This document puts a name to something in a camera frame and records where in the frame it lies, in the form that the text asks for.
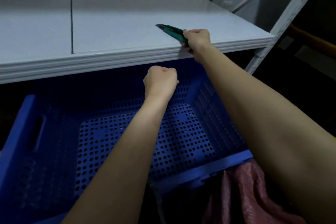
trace red fabric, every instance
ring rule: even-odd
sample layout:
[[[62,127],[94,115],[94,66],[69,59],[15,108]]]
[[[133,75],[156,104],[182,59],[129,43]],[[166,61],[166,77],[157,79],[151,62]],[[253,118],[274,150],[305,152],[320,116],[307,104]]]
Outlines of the red fabric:
[[[224,171],[221,186],[209,199],[203,224],[306,224],[272,201],[265,175],[255,160]]]

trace forearm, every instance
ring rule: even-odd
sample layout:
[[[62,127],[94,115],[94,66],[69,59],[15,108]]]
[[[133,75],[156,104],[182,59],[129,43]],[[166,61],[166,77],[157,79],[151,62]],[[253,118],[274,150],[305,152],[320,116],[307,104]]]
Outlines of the forearm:
[[[216,48],[204,52],[202,64],[260,166],[305,214],[319,203],[326,208],[335,198],[332,136]]]
[[[166,107],[158,99],[146,99],[63,224],[138,222]]]

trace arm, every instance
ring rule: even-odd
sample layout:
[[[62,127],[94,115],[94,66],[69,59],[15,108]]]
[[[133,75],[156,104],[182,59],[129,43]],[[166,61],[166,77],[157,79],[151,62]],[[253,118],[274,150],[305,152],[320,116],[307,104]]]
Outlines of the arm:
[[[62,224],[138,222],[159,127],[177,83],[173,68],[148,70],[144,104]]]
[[[263,170],[312,223],[336,223],[336,142],[282,95],[185,31],[226,110]]]

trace hand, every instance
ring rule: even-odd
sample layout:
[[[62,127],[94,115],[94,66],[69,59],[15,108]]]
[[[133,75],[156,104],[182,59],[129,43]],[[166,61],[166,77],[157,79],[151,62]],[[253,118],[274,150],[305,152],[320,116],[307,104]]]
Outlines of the hand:
[[[177,80],[176,69],[152,66],[148,70],[143,83],[145,84],[145,100],[158,99],[167,104],[179,81]]]
[[[207,29],[183,30],[183,35],[188,39],[188,44],[193,50],[192,54],[197,62],[201,62],[205,48],[211,46],[210,33]]]

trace blue plastic crate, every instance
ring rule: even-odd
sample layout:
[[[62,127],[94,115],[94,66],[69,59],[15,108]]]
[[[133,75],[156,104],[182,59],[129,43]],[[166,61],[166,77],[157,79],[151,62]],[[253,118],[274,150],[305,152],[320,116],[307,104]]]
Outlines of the blue plastic crate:
[[[71,208],[141,107],[151,65],[36,82],[0,156],[4,223],[33,223]],[[193,59],[158,65],[175,67],[180,83],[150,167],[157,192],[198,186],[252,157],[201,65]]]

